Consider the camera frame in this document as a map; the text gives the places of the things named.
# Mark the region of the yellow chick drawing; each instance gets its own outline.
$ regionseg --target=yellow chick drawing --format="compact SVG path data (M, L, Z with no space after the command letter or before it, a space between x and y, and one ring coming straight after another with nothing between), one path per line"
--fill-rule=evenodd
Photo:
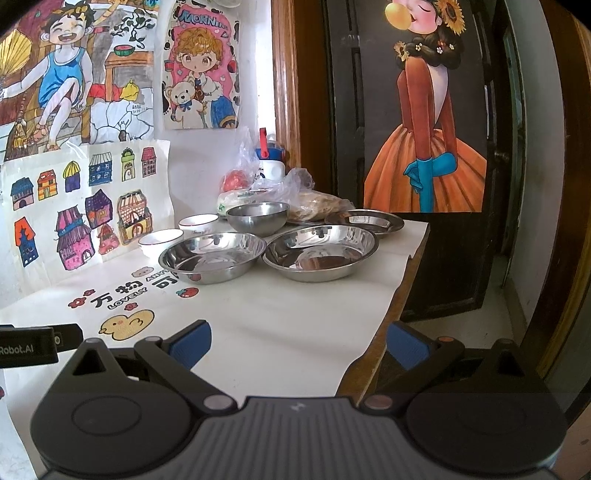
M139 87L135 84L133 79L130 79L121 90L120 98L122 100L129 100L130 102L135 102L138 99L139 95Z
M127 340L144 330L153 320L154 312L152 310L140 310L129 317L117 315L106 320L101 325L99 333L111 335L113 340Z

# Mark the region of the drawing of laughing boy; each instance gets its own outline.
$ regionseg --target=drawing of laughing boy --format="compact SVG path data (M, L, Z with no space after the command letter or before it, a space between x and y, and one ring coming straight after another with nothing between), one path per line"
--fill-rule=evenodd
M66 123L72 107L81 111L93 82L92 62L88 52L74 44L93 31L95 12L86 1L65 4L53 11L41 27L41 39L55 45L55 49L22 79L0 89L0 102L29 89L43 78L39 88L39 106L43 114L35 126L33 140L39 143L49 134L47 151L59 150L57 135ZM49 132L47 120L57 109Z

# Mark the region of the wooden table edge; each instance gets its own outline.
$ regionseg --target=wooden table edge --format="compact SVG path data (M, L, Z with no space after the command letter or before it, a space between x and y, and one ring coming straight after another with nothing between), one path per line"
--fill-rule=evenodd
M427 225L425 235L421 244L417 248L414 257L408 257L407 267L404 271L402 283L394 292L392 302L382 323L380 324L374 338L367 347L365 353L349 365L349 368L341 379L339 389L336 395L338 397L351 397L355 405L358 405L361 399L366 396L370 386L377 380L382 358L386 353L386 332L392 322L400 320L404 306L406 305L408 295L417 276L418 267L423 259L427 239L431 231L430 225Z

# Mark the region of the stainless steel bowl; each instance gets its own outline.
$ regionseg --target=stainless steel bowl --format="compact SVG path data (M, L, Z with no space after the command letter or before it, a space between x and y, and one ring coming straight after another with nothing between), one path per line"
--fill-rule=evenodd
M358 226L315 226L280 235L263 260L292 280L324 282L351 275L378 245L372 232Z
M249 233L213 233L179 242L158 263L177 278L206 285L244 275L265 252L267 243Z
M398 232L404 227L404 220L399 216L379 210L356 209L331 213L324 221L330 225L360 226L375 233L377 237Z
M269 236L285 225L289 210L288 203L250 203L229 209L226 216L237 232Z

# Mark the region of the house drawing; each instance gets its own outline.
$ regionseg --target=house drawing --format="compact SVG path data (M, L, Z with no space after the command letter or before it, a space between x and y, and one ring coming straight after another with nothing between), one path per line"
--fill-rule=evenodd
M88 197L84 204L91 229L94 230L113 219L113 203L103 192L103 189L100 189L92 197Z
M148 199L141 190L129 192L117 201L119 237L124 245L152 231L152 214Z
M121 181L135 178L135 154L130 148L123 150L121 154Z
M39 200L45 200L57 195L56 173L53 170L47 170L39 175L37 180L37 194Z
M87 263L95 254L90 228L85 225L78 207L57 214L57 253L66 270L75 270Z
M30 205L35 201L33 195L33 183L28 177L17 180L12 184L10 195L12 196L13 210L25 208L27 205Z
M106 255L119 246L119 239L108 223L100 227L99 242L99 253L101 255Z
M64 169L63 177L66 181L66 193L73 192L80 188L80 166L75 161L71 161Z
M112 182L112 174L113 158L111 152L92 155L88 164L88 185L90 187Z
M22 266L26 267L39 258L35 246L35 232L25 217L14 222L14 242L21 254Z
M146 147L142 152L142 177L156 175L156 152L154 147Z

